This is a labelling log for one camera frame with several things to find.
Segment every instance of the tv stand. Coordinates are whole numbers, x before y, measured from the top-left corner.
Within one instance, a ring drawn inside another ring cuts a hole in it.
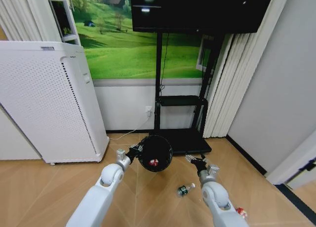
[[[187,153],[211,152],[211,147],[203,138],[208,102],[205,99],[207,85],[212,78],[212,68],[216,64],[219,56],[224,34],[214,37],[214,44],[208,57],[205,74],[202,80],[201,90],[198,96],[160,96],[160,71],[162,52],[162,32],[157,32],[156,50],[156,93],[155,93],[155,125],[152,134],[161,135],[166,138],[173,149],[175,155]],[[161,106],[195,106],[194,118],[191,128],[187,129],[160,129],[160,107]],[[198,131],[198,118],[202,110],[202,118]]]

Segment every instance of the white curtain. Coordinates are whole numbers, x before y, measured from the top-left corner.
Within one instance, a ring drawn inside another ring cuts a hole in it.
[[[48,0],[0,0],[0,25],[8,40],[61,41]]]
[[[257,33],[226,36],[210,87],[203,137],[227,135],[285,3],[271,0]]]

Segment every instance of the plastic bottle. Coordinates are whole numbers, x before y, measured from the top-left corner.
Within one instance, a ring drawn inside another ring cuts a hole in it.
[[[183,185],[178,188],[177,194],[179,197],[187,195],[192,189],[194,189],[196,185],[194,183],[191,183],[189,185]]]

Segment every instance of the black television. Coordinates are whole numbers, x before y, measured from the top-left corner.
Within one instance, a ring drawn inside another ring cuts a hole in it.
[[[131,0],[133,30],[254,33],[271,0]]]

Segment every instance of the red object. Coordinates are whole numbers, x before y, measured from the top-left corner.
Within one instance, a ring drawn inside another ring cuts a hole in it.
[[[236,209],[237,213],[240,214],[244,219],[246,219],[246,217],[248,216],[247,215],[247,212],[245,212],[245,210],[241,207],[238,207]]]
[[[159,163],[159,161],[157,159],[152,159],[151,161],[149,161],[149,165],[151,166],[157,166]]]

